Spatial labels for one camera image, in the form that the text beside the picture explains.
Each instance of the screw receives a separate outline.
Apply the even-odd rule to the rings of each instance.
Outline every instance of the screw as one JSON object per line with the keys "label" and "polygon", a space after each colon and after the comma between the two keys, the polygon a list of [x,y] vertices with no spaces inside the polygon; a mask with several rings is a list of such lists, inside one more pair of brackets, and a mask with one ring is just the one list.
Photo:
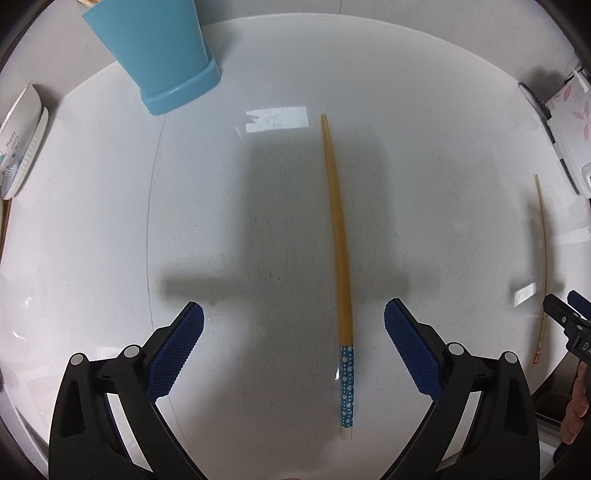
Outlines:
{"label": "screw", "polygon": [[449,348],[449,352],[452,355],[460,356],[461,354],[464,353],[464,347],[462,345],[460,345],[459,343],[451,343],[448,348]]}
{"label": "screw", "polygon": [[72,358],[70,358],[70,363],[72,365],[80,365],[82,363],[82,360],[84,360],[84,356],[81,353],[77,353],[75,355],[72,355]]}
{"label": "screw", "polygon": [[137,345],[130,345],[129,347],[127,347],[125,349],[125,351],[123,352],[123,354],[127,357],[127,358],[133,358],[135,357],[137,354],[139,353],[139,347]]}
{"label": "screw", "polygon": [[517,363],[517,355],[513,352],[506,352],[505,353],[505,360],[507,360],[510,364]]}

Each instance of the blue polka dot chopstick handle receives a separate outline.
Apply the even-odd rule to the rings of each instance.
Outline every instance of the blue polka dot chopstick handle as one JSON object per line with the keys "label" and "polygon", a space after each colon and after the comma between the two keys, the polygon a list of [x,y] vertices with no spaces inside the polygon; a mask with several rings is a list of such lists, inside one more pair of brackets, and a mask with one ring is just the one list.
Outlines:
{"label": "blue polka dot chopstick handle", "polygon": [[350,440],[353,428],[353,393],[355,392],[353,345],[341,347],[340,354],[340,434],[343,440]]}

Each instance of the white tabletop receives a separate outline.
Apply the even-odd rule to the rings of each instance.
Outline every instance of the white tabletop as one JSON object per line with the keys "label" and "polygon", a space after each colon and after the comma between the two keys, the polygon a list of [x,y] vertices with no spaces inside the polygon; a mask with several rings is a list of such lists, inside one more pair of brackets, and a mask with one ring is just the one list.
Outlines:
{"label": "white tabletop", "polygon": [[[158,406],[213,480],[384,473],[430,404],[385,332],[393,297],[474,355],[514,351],[540,385],[565,337],[550,322],[532,365],[546,268],[534,173],[559,295],[591,293],[589,207],[516,81],[370,20],[251,18],[206,37],[223,69],[215,90],[152,117],[118,64],[108,67],[60,104],[13,202],[0,367],[31,425],[48,438],[71,354],[143,343],[189,300],[205,309],[205,330]],[[339,439],[321,113],[351,257],[352,442]],[[514,307],[532,283],[536,295]]]}
{"label": "white tabletop", "polygon": [[[309,12],[354,15],[410,27],[488,60],[550,99],[578,60],[560,27],[532,0],[195,0],[201,25],[251,15]],[[0,118],[24,86],[50,109],[113,62],[76,0],[54,0],[0,73]]]}

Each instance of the white table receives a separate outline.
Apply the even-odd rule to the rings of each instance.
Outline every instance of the white table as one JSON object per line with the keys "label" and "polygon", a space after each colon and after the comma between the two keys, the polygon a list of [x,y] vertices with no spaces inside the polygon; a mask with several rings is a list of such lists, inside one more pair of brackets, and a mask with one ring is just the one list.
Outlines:
{"label": "white table", "polygon": [[[591,294],[591,233],[588,203],[516,81],[449,43],[370,20],[252,18],[205,35],[223,69],[215,90],[152,117],[125,72],[108,67],[60,104],[13,202],[0,368],[33,428],[48,438],[71,354],[116,355],[188,300],[204,307],[205,330],[158,406],[212,480],[383,474],[430,404],[385,332],[393,297],[475,355],[514,351],[539,386],[565,338],[550,321],[532,365],[545,275],[534,173],[550,291]],[[338,438],[323,112],[351,256],[352,442]],[[538,293],[514,307],[531,283]]]}

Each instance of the blue cup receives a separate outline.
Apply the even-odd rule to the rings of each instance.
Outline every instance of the blue cup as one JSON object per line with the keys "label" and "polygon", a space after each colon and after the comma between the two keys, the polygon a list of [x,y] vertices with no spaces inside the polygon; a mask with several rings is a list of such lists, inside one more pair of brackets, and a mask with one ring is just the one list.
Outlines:
{"label": "blue cup", "polygon": [[101,0],[84,19],[153,115],[194,100],[221,79],[193,0]]}

